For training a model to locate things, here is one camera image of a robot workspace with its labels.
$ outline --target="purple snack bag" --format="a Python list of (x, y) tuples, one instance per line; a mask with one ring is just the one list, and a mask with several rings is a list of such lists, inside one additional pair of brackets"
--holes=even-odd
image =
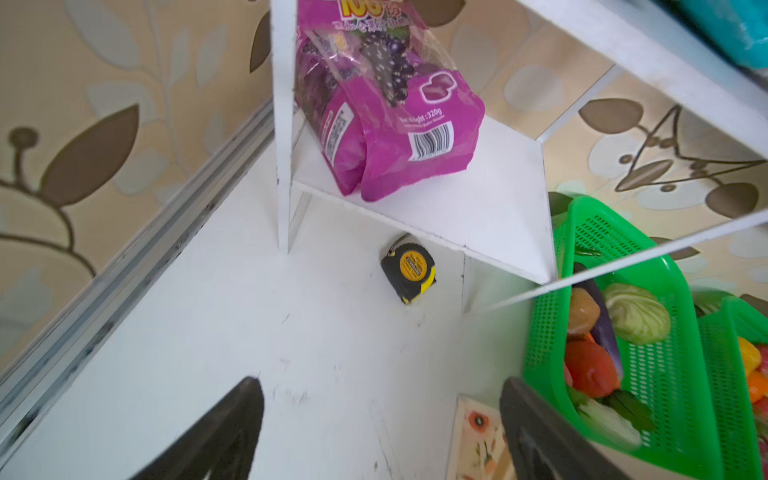
[(366, 166), (362, 125), (317, 47), (301, 34), (296, 48), (296, 101), (320, 141), (336, 185), (342, 194), (351, 194)]
[[(333, 132), (330, 114), (323, 119), (328, 127), (316, 128), (326, 159), (327, 153), (336, 152), (335, 162), (329, 163), (339, 187), (335, 165), (340, 153), (347, 161), (361, 145), (366, 155), (360, 193), (365, 201), (467, 168), (485, 106), (410, 4), (300, 0), (299, 28), (319, 52), (319, 63), (337, 80), (327, 110), (352, 118), (337, 139), (338, 147), (334, 137), (323, 134), (326, 129)], [(357, 128), (353, 130), (356, 123), (362, 141)]]

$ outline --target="yellow tape measure label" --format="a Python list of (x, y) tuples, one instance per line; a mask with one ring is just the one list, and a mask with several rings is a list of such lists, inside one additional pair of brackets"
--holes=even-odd
[(423, 280), (427, 275), (427, 260), (415, 250), (408, 250), (400, 257), (400, 272), (412, 281)]

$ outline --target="barcode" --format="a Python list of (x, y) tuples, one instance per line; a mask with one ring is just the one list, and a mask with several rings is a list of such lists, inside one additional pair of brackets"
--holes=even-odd
[(328, 140), (326, 141), (326, 158), (333, 166), (333, 162), (336, 159), (336, 152), (339, 150), (339, 143), (341, 137), (346, 132), (349, 123), (355, 117), (352, 113), (352, 108), (346, 103), (339, 107), (339, 113), (336, 114), (336, 119), (331, 125), (331, 133), (328, 134)]
[(427, 160), (447, 154), (453, 149), (453, 123), (446, 122), (423, 134), (408, 134), (411, 141), (410, 161)]

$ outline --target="white shelf board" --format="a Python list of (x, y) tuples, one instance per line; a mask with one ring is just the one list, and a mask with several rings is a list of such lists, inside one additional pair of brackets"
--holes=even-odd
[(768, 157), (768, 92), (650, 0), (519, 0)]
[(536, 283), (557, 279), (541, 144), (491, 118), (467, 170), (377, 202), (342, 196), (311, 128), (293, 150), (293, 170), (293, 186), (310, 194)]

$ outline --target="shelf leg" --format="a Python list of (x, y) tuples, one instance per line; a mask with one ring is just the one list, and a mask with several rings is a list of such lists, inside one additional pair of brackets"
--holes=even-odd
[(312, 195), (308, 194), (307, 192), (302, 192), (301, 197), (299, 198), (299, 202), (296, 205), (296, 211), (293, 212), (293, 217), (290, 221), (290, 229), (289, 229), (289, 235), (288, 235), (288, 247), (293, 245), (293, 241), (296, 239), (296, 234), (299, 232), (299, 226), (301, 226), (301, 221), (304, 220), (304, 214), (306, 213), (306, 209), (310, 207), (310, 200), (312, 200)]
[(290, 230), (293, 80), (296, 73), (296, 0), (270, 0), (272, 89), (277, 162), (277, 245), (288, 254)]
[(462, 272), (462, 313), (469, 313), (472, 308), (472, 258), (464, 255), (464, 271)]

